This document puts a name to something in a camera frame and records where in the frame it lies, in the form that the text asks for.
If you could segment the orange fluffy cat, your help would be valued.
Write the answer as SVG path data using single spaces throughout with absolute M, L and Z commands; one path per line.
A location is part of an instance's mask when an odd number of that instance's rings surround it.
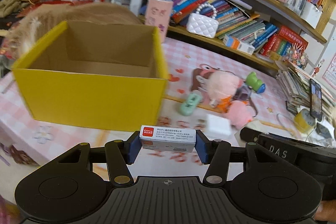
M 52 28 L 69 20 L 97 24 L 141 24 L 129 9 L 112 3 L 93 2 L 77 6 L 44 4 L 30 11 L 9 30 L 2 49 L 9 59 L 18 59 Z

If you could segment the brown blanket pile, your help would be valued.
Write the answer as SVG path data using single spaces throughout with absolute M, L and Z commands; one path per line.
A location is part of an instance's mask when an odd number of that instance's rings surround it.
M 29 4 L 29 0 L 1 0 L 0 18 L 5 18 L 13 13 L 16 13 L 27 7 Z

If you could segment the orange white medicine box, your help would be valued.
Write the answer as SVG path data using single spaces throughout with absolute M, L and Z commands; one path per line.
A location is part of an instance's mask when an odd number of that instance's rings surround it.
M 255 51 L 255 47 L 249 43 L 245 43 L 235 37 L 225 35 L 223 39 L 225 46 L 235 49 L 240 52 L 244 52 L 248 55 L 252 55 Z

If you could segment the white eraser block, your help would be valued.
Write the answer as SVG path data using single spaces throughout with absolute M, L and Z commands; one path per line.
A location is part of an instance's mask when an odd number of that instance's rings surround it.
M 229 119 L 207 114 L 206 117 L 206 133 L 209 136 L 229 136 L 231 135 L 231 122 Z

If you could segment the large pink plush toy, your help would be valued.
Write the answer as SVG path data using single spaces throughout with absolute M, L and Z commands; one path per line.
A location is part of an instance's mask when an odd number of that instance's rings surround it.
M 210 105 L 215 106 L 221 100 L 231 99 L 242 86 L 244 81 L 235 74 L 227 71 L 216 71 L 208 78 L 207 93 Z

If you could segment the green and blue toy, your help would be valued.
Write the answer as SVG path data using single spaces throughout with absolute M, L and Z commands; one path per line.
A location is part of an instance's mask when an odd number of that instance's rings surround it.
M 245 79 L 245 84 L 254 90 L 257 94 L 264 93 L 266 84 L 257 77 L 256 72 L 251 72 Z

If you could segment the yellow cardboard box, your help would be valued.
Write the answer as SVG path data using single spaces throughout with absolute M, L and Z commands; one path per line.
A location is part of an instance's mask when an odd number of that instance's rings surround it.
M 34 119 L 102 130 L 154 125 L 168 84 L 159 30 L 61 22 L 13 64 Z

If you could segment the stack of magazines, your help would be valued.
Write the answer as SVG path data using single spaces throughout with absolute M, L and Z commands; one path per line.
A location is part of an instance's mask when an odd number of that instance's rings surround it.
M 335 108 L 335 96 L 297 65 L 281 61 L 276 61 L 276 65 L 279 67 L 276 80 L 286 96 L 286 106 L 289 110 L 297 112 L 300 106 L 309 108 L 309 80 L 313 79 L 321 86 L 322 90 L 322 117 L 331 122 L 333 118 L 332 112 Z

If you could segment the pink printed table mat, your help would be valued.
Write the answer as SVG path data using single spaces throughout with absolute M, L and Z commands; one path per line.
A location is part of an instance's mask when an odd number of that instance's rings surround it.
M 180 105 L 190 94 L 195 69 L 219 68 L 246 78 L 252 68 L 208 50 L 167 39 L 163 44 L 169 66 L 169 84 L 162 102 L 158 124 L 174 128 L 195 128 L 207 131 L 207 117 L 219 115 L 209 100 L 205 99 L 190 116 L 179 112 Z M 253 93 L 253 122 L 251 126 L 262 132 L 270 132 L 289 138 L 325 145 L 317 133 L 302 134 L 294 126 L 292 115 L 287 111 L 285 95 L 277 80 L 265 73 L 257 76 L 266 84 L 262 94 Z M 8 172 L 12 182 L 17 182 L 35 169 L 56 158 L 66 150 L 88 142 L 92 147 L 102 147 L 114 139 L 127 139 L 125 131 L 107 131 L 53 124 L 34 120 L 26 109 L 11 74 L 1 79 L 1 145 L 5 159 L 1 170 Z M 143 150 L 130 167 L 133 176 L 199 176 L 205 175 L 206 167 L 197 154 L 156 152 Z

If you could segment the pink cylindrical tin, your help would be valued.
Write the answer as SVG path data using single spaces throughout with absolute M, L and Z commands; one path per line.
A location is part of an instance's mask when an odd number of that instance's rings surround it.
M 145 24 L 158 28 L 161 43 L 165 41 L 172 10 L 171 0 L 147 0 Z

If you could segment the white quilted pearl handbag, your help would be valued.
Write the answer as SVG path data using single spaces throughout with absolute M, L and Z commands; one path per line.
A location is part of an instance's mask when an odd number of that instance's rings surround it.
M 213 15 L 211 17 L 201 14 L 201 11 L 206 7 L 209 7 L 213 11 Z M 203 3 L 198 6 L 196 12 L 190 14 L 186 24 L 186 29 L 191 34 L 213 39 L 219 26 L 219 22 L 216 20 L 216 17 L 216 8 L 209 3 Z

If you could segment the small white staples box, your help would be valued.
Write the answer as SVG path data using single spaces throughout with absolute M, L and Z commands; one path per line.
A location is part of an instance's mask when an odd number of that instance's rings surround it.
M 189 153 L 196 144 L 196 130 L 143 125 L 139 139 L 144 149 Z

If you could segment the black smartphone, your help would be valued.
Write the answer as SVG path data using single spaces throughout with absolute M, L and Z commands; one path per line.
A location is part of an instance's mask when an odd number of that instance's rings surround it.
M 315 82 L 314 79 L 309 80 L 310 86 L 310 115 L 322 121 L 322 90 L 320 84 Z

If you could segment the yellow tape roll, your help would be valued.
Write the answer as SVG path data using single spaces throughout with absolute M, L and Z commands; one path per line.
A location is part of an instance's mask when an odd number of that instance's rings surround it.
M 294 125 L 303 134 L 311 133 L 315 128 L 315 119 L 310 115 L 309 110 L 302 109 L 294 117 Z

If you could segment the small pink plush chick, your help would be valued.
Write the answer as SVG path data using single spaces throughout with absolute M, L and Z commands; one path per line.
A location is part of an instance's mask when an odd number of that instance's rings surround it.
M 232 101 L 231 97 L 227 97 L 218 103 L 218 109 L 221 110 L 222 116 L 237 129 L 241 129 L 253 121 L 253 116 L 243 101 Z

